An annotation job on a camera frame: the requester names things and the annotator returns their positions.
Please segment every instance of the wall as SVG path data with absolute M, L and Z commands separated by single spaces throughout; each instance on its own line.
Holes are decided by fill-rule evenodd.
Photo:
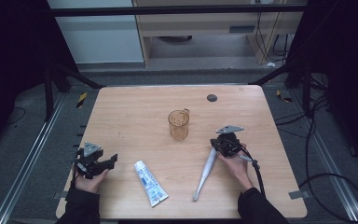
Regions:
M 132 7 L 131 0 L 48 0 L 51 8 Z M 77 64 L 143 63 L 134 16 L 58 17 Z

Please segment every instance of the floor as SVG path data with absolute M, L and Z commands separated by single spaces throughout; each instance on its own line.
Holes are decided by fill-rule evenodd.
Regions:
M 276 48 L 270 51 L 271 58 L 282 58 L 280 54 L 284 39 L 279 38 Z M 244 35 L 193 36 L 189 41 L 184 41 L 182 37 L 156 37 L 153 40 L 150 58 L 147 67 L 120 67 L 114 71 L 98 73 L 83 71 L 83 75 L 109 86 L 236 84 L 255 81 L 282 65 L 282 61 L 274 61 L 275 67 L 267 63 L 257 63 Z M 87 124 L 92 110 L 92 99 L 95 100 L 98 94 L 97 90 L 69 79 L 73 87 L 68 94 L 62 96 L 55 92 L 56 102 L 63 98 L 63 110 L 48 131 L 48 139 L 40 140 L 43 150 L 34 154 L 38 159 L 32 163 L 31 172 L 20 187 L 21 193 L 14 198 L 16 202 L 8 211 L 7 223 L 54 223 L 62 186 L 67 179 L 73 154 L 78 148 L 84 125 Z M 301 106 L 296 103 L 300 102 L 300 91 L 287 90 L 282 84 L 284 79 L 285 75 L 281 75 L 263 86 L 277 125 L 301 113 Z M 282 98 L 293 100 L 293 103 L 287 103 L 277 97 L 277 89 L 282 91 Z M 88 93 L 88 100 L 78 109 L 75 105 L 79 95 L 84 91 Z M 318 91 L 312 92 L 314 99 L 320 95 Z M 36 86 L 18 96 L 16 108 L 0 136 L 0 206 L 10 192 L 12 184 L 18 180 L 16 177 L 29 156 L 30 148 L 33 147 L 35 139 L 38 139 L 39 132 L 44 126 L 44 115 L 43 86 Z M 328 111 L 328 107 L 323 107 L 318 111 L 316 118 L 317 132 L 310 142 L 310 172 L 327 172 L 331 168 L 329 165 L 335 164 L 341 174 L 358 184 L 358 158 L 351 156 L 348 142 L 334 115 Z M 303 148 L 306 145 L 308 125 L 310 121 L 306 119 L 288 125 L 278 125 L 298 183 L 305 179 Z M 324 159 L 326 155 L 333 159 Z M 342 199 L 335 196 L 335 192 L 341 186 L 339 183 L 334 184 L 335 181 L 333 178 L 315 181 L 314 190 L 324 203 L 328 203 L 330 209 L 337 209 L 336 212 L 341 216 L 347 216 L 348 207 Z M 353 194 L 358 202 L 358 194 Z M 326 213 L 312 198 L 306 199 L 305 202 L 309 208 L 307 218 L 290 220 L 291 223 L 344 223 Z

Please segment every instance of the black sleeve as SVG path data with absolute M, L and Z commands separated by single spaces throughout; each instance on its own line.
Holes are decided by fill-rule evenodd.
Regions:
M 56 224 L 99 224 L 100 195 L 70 188 L 65 200 L 65 213 Z
M 256 188 L 248 189 L 240 195 L 238 212 L 246 224 L 289 223 Z

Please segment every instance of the table top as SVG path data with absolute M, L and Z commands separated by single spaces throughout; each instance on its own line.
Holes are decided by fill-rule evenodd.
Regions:
M 209 102 L 214 94 L 217 101 Z M 168 115 L 177 109 L 190 110 L 188 137 L 170 136 Z M 236 135 L 258 160 L 268 200 L 285 217 L 307 214 L 302 199 L 291 200 L 298 186 L 281 138 L 259 86 L 138 86 L 100 90 L 81 146 L 91 142 L 104 150 L 99 161 L 118 154 L 115 169 L 100 186 L 101 218 L 238 218 L 240 186 L 226 166 L 216 159 L 198 200 L 192 195 L 211 151 L 210 139 L 226 125 L 241 126 Z M 144 161 L 169 198 L 151 207 L 135 172 Z M 249 176 L 258 188 L 252 166 Z M 69 189 L 69 174 L 65 190 Z M 61 199 L 57 217 L 64 213 Z

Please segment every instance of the tube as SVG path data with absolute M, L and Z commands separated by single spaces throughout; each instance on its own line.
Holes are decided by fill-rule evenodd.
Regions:
M 164 191 L 164 189 L 162 189 L 143 161 L 137 161 L 133 166 L 135 167 L 135 171 L 144 186 L 152 207 L 168 198 L 168 194 Z

